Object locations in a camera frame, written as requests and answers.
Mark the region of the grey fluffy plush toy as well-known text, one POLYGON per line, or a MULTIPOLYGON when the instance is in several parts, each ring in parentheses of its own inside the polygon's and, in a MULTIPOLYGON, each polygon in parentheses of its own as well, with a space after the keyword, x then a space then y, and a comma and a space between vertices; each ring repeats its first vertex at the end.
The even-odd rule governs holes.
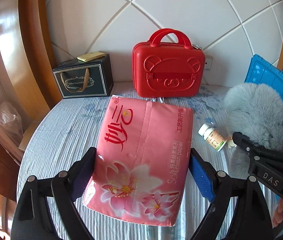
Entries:
POLYGON ((226 128, 265 149, 283 154, 283 101, 270 86, 242 83, 231 88, 224 98, 226 128))

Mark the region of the white medicine bottle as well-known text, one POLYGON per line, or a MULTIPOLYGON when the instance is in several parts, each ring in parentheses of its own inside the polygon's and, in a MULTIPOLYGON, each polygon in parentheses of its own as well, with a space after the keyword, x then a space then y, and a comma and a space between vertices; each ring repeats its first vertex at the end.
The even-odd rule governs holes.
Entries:
POLYGON ((210 124, 203 124, 198 133, 217 152, 227 143, 227 139, 210 124))

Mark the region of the pink tissue pack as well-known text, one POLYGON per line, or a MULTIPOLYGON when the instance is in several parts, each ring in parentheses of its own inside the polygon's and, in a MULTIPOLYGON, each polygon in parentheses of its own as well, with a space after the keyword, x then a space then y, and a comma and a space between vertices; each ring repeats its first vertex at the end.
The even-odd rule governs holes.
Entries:
POLYGON ((186 184, 193 117, 189 108, 113 96, 84 206, 130 223, 173 226, 186 184))

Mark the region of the small white bear toy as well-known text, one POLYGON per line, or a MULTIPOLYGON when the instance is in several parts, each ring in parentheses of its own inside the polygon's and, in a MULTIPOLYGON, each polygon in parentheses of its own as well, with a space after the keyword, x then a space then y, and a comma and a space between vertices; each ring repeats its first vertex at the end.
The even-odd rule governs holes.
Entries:
POLYGON ((229 135, 229 136, 227 137, 227 146, 228 146, 228 148, 233 148, 233 147, 236 147, 236 146, 237 146, 237 145, 234 143, 234 141, 233 141, 232 135, 229 135))

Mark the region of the clear plastic bag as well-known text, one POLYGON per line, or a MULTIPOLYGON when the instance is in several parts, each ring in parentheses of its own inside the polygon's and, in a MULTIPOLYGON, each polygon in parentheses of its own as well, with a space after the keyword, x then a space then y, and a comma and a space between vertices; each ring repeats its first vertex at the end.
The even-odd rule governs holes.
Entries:
POLYGON ((7 101, 0 104, 0 126, 17 145, 20 144, 23 138, 22 118, 7 101))

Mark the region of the red bear suitcase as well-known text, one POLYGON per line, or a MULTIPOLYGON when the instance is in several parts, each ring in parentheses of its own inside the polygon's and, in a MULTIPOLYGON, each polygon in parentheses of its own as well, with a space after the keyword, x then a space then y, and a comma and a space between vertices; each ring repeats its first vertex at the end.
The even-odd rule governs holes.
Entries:
POLYGON ((132 50, 133 84, 143 98, 190 97, 199 92, 206 57, 181 31, 163 28, 132 50))

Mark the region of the dark green gift box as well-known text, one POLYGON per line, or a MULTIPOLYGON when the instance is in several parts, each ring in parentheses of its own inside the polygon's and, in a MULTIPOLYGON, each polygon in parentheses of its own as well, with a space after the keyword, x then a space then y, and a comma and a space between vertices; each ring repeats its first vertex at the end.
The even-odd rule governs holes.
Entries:
POLYGON ((114 82, 109 55, 89 62, 62 62, 52 70, 64 99, 109 96, 114 82))

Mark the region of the gold small box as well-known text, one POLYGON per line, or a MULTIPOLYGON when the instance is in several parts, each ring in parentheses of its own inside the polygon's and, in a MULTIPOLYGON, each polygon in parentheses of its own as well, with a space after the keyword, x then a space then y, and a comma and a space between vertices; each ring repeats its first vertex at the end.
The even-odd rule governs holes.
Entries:
POLYGON ((82 62, 89 62, 89 61, 93 61, 95 59, 102 58, 104 56, 106 56, 105 53, 96 51, 96 52, 91 52, 91 53, 88 53, 88 54, 78 56, 77 59, 79 61, 82 61, 82 62))

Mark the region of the white wall socket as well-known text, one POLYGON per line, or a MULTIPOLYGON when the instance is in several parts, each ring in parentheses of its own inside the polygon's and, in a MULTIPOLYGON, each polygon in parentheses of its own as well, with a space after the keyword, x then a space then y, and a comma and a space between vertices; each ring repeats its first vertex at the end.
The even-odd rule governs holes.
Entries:
POLYGON ((213 65, 213 57, 206 55, 205 70, 211 70, 213 65))

